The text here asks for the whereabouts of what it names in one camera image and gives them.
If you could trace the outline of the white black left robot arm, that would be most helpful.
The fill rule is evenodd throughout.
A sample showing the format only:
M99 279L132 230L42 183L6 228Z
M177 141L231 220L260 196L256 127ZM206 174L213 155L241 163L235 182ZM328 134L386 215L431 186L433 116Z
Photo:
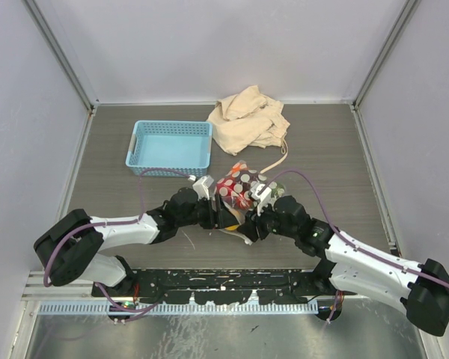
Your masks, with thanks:
M74 209L34 243L34 251L45 269L46 287L83 279L126 296L134 290L135 273L123 257L107 257L104 250L158 244L191 225L212 230L237 224L220 196L201 197L192 188L181 188L161 206L133 217L99 218Z

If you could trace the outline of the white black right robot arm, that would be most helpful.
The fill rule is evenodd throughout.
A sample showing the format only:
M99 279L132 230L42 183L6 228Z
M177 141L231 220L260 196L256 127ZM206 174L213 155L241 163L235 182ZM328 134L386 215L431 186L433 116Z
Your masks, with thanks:
M312 218L292 196L246 213L238 232L255 242L270 233L293 239L320 261L313 271L316 291L351 292L393 307L417 328L435 337L449 323L449 274L432 259L425 263L385 253Z

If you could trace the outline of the clear zip top bag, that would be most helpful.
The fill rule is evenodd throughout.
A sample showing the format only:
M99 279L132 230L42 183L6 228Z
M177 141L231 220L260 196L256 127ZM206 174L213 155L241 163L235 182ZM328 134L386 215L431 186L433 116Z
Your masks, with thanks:
M258 171L251 169L246 161L240 160L235 163L231 169L216 183L215 193L218 194L224 202L224 205L236 217L238 224L230 225L222 232L238 236L244 240L247 245L253 241L249 235L238 231L239 225L245 223L245 214L257 206L257 202L251 196L251 189L255 185L266 184L267 177Z

